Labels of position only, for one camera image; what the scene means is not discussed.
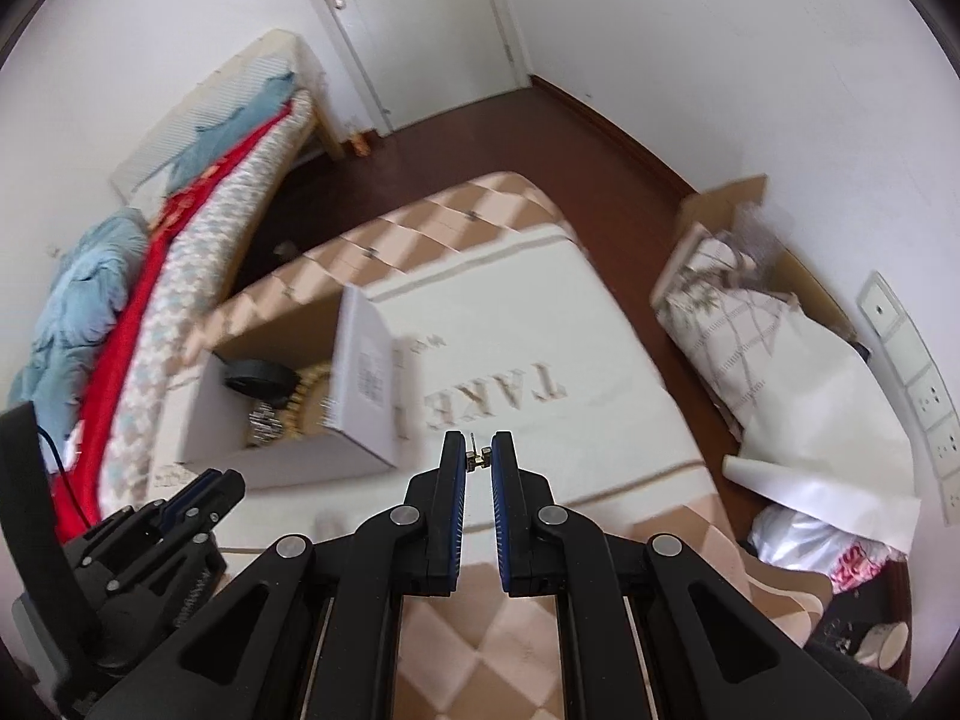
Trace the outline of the black fitness band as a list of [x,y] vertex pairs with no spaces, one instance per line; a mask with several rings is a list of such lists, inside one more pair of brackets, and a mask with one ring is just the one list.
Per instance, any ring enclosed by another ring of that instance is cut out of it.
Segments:
[[263,359],[236,359],[224,366],[223,383],[236,394],[281,408],[299,385],[298,372]]

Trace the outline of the red bed blanket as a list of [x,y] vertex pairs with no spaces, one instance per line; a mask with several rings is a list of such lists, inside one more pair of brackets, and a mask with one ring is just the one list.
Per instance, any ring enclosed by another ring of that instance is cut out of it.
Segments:
[[186,188],[166,200],[160,219],[151,232],[142,271],[132,296],[112,328],[103,351],[94,364],[80,410],[82,430],[76,444],[75,463],[66,472],[59,472],[52,481],[55,536],[60,544],[86,533],[101,522],[98,504],[99,468],[103,465],[110,425],[121,399],[128,366],[133,358],[149,298],[160,279],[169,249],[203,205],[208,202],[221,181],[256,148],[270,128],[291,115],[293,103],[288,101],[272,119],[257,125],[251,133],[220,156]]

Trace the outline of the open white cardboard box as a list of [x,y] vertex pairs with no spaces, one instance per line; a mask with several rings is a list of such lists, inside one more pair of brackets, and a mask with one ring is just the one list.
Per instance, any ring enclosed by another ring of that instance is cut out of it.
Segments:
[[[218,344],[199,369],[176,450],[197,472],[236,470],[251,488],[390,472],[397,465],[394,339],[356,286]],[[301,380],[281,408],[223,383],[224,366],[263,359]]]

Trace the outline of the white plastic bag red print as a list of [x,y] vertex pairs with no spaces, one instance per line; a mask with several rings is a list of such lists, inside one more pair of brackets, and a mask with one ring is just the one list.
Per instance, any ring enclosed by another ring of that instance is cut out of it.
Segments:
[[871,582],[890,562],[907,561],[888,544],[843,532],[778,504],[768,505],[755,517],[747,543],[768,566],[826,575],[835,593]]

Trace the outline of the white cup on floor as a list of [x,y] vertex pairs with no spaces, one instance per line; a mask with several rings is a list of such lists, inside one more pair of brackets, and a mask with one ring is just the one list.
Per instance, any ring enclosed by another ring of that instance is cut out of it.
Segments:
[[910,626],[906,622],[885,622],[867,629],[854,649],[854,660],[864,667],[889,671],[910,642]]

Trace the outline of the checkered bed sheet mattress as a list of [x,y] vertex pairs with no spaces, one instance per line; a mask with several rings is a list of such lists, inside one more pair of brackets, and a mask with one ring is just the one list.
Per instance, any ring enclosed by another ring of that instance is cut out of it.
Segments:
[[242,158],[172,243],[149,298],[99,468],[99,514],[145,499],[166,390],[187,356],[192,328],[229,288],[252,226],[270,202],[314,125],[314,106],[298,91],[291,115]]

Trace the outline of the light blue duvet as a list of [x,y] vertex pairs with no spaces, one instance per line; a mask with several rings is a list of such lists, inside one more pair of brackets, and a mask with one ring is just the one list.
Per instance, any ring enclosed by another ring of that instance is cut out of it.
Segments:
[[29,401],[53,444],[80,419],[89,376],[145,263],[149,224],[137,208],[90,227],[59,263],[34,325],[26,366],[11,384],[11,406]]

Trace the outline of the checkered beige tablecloth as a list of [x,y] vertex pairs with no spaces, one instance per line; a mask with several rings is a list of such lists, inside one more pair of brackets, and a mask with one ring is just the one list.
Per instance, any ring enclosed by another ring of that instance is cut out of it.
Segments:
[[739,548],[661,372],[560,211],[512,172],[391,211],[206,312],[167,386],[149,494],[200,473],[179,465],[176,450],[206,356],[345,286],[363,291],[394,339],[397,465],[325,483],[245,483],[218,530],[225,550],[255,553],[288,533],[350,533],[438,461],[447,433],[483,442],[506,431],[558,502],[617,535],[679,535],[791,639],[811,637],[828,583]]

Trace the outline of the orange drink bottle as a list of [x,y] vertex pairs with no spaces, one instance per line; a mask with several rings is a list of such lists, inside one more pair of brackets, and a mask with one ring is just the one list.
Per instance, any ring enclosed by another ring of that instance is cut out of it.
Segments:
[[366,137],[364,137],[363,132],[350,133],[350,137],[348,137],[348,142],[350,142],[350,146],[352,147],[353,154],[357,158],[368,158],[368,156],[370,156],[371,147],[370,147],[370,144],[368,143],[368,140],[366,140]]

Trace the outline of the white power strip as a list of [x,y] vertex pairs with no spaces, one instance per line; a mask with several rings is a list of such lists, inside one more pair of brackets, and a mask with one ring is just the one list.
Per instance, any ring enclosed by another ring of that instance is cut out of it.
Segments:
[[960,433],[957,406],[946,381],[916,323],[878,271],[867,277],[857,296],[857,307],[874,330],[913,415],[923,427],[944,520],[957,527]]

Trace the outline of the brown cardboard box floor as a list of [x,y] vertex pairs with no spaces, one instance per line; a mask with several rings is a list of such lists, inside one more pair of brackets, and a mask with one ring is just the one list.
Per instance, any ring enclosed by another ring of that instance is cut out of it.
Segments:
[[765,174],[692,193],[677,213],[677,236],[693,224],[727,236],[757,264],[755,280],[775,293],[794,294],[807,316],[848,341],[856,341],[853,322],[814,272],[786,245],[788,223],[763,208]]

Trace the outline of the white headboard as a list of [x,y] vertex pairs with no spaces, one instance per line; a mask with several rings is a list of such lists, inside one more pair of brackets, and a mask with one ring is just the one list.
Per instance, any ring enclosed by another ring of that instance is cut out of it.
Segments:
[[132,205],[140,185],[179,156],[194,141],[197,128],[224,121],[247,106],[268,78],[285,71],[293,73],[296,87],[306,89],[314,109],[321,110],[327,75],[313,49],[296,32],[270,29],[187,93],[112,171],[109,180],[122,202]]

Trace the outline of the white door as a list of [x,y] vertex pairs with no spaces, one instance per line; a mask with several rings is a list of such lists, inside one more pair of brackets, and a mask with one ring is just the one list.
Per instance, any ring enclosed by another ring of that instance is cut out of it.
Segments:
[[377,133],[529,84],[509,0],[311,0]]

